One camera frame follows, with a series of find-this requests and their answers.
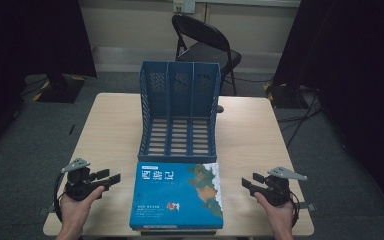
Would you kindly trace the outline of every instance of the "wooden table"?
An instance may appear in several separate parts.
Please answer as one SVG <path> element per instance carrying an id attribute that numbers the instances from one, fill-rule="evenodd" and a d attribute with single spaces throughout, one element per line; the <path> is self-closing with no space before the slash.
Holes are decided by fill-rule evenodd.
<path id="1" fill-rule="evenodd" d="M 224 227 L 216 235 L 272 235 L 263 208 L 241 185 L 241 177 L 252 180 L 253 172 L 267 176 L 267 171 L 277 166 L 293 170 L 270 102 L 265 98 L 220 97 L 219 104 L 225 109 L 217 115 L 216 123 Z M 84 236 L 140 235 L 131 230 L 129 219 L 141 136 L 139 94 L 101 93 L 96 97 L 72 160 L 81 157 L 90 161 L 91 171 L 109 168 L 111 175 L 121 173 L 121 182 L 93 204 Z M 303 202 L 296 180 L 290 181 L 290 188 Z M 60 228 L 56 215 L 49 214 L 44 233 L 55 236 Z M 308 236 L 313 231 L 309 212 L 302 209 L 293 234 Z"/>

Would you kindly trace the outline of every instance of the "book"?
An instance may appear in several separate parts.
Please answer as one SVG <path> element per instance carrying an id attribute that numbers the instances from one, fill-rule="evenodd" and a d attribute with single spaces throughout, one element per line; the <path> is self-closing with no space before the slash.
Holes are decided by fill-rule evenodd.
<path id="1" fill-rule="evenodd" d="M 223 228 L 218 164 L 138 162 L 129 224 L 135 231 Z"/>

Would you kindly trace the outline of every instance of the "gray carpet floor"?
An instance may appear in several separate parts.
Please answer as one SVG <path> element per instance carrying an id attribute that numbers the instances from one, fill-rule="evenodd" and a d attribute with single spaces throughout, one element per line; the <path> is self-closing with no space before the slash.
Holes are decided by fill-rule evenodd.
<path id="1" fill-rule="evenodd" d="M 272 74 L 236 76 L 239 96 L 266 97 L 263 85 Z M 25 102 L 0 136 L 0 239 L 53 239 L 43 234 L 46 216 L 38 212 L 52 203 L 55 178 L 71 159 L 95 96 L 139 92 L 138 73 L 99 73 L 86 80 L 73 104 L 36 102 L 32 98 L 42 79 L 26 79 Z M 230 85 L 225 84 L 222 95 L 231 95 Z M 312 101 L 312 93 L 305 97 Z M 317 99 L 313 107 L 320 107 Z M 302 117 L 307 110 L 274 111 L 280 120 Z M 280 123 L 285 143 L 297 126 Z M 317 208 L 311 212 L 314 234 L 297 239 L 384 239 L 384 196 L 344 151 L 340 131 L 323 112 L 300 125 L 288 151 L 295 170 L 309 178 L 300 183 L 307 203 Z"/>

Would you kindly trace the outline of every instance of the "blue plastic file organizer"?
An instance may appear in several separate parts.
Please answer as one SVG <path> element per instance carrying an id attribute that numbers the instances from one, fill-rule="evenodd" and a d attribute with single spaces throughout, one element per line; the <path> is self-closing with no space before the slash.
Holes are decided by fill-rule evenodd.
<path id="1" fill-rule="evenodd" d="M 216 161 L 218 64 L 145 61 L 140 90 L 143 133 L 139 161 Z"/>

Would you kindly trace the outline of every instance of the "chair backrest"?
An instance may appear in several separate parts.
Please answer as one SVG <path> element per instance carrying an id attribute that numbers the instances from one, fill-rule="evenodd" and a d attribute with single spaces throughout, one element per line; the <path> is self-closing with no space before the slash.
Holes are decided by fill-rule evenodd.
<path id="1" fill-rule="evenodd" d="M 214 26 L 182 14 L 174 15 L 172 23 L 179 39 L 182 41 L 183 34 L 222 51 L 230 51 L 229 41 Z"/>

